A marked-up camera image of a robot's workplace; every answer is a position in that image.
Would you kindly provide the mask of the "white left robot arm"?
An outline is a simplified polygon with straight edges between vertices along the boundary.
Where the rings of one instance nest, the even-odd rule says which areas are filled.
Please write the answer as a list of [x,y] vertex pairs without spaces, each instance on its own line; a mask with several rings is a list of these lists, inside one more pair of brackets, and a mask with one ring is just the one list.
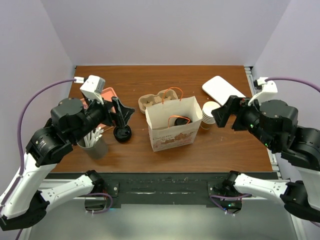
[[92,100],[84,108],[78,98],[65,98],[51,111],[45,127],[37,130],[26,146],[24,166],[1,196],[0,227],[3,231],[26,229],[41,221],[47,212],[84,195],[99,196],[105,181],[89,170],[64,185],[39,190],[46,176],[73,147],[98,125],[124,128],[128,125],[133,107],[125,106],[118,97],[111,101]]

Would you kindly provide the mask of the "black plastic cup lid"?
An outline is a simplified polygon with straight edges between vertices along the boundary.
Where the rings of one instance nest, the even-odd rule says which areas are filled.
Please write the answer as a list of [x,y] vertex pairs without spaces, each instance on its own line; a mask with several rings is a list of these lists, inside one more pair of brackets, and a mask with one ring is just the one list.
[[177,117],[174,121],[174,126],[182,126],[191,123],[192,120],[188,117]]

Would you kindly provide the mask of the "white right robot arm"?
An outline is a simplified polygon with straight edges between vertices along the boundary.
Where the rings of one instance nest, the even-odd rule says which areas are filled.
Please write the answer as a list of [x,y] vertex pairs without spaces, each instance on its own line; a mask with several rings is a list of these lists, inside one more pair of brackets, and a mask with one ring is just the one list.
[[295,167],[301,180],[272,182],[230,171],[222,182],[223,198],[253,195],[275,201],[297,218],[320,221],[320,131],[298,125],[298,109],[282,100],[259,103],[232,95],[220,108],[212,110],[216,125],[225,127],[235,115],[234,131],[248,131],[273,154],[279,153]]

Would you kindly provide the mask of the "brown paper takeout bag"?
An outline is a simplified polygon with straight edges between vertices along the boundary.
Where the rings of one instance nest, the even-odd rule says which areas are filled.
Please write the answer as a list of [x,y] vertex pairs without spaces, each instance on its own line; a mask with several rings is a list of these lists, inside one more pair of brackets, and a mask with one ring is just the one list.
[[[195,96],[183,97],[178,87],[168,90],[180,90],[180,97],[175,100],[162,100],[145,110],[151,148],[159,152],[175,147],[192,144],[202,122],[202,110]],[[174,126],[176,118],[185,117],[192,120],[185,125]]]

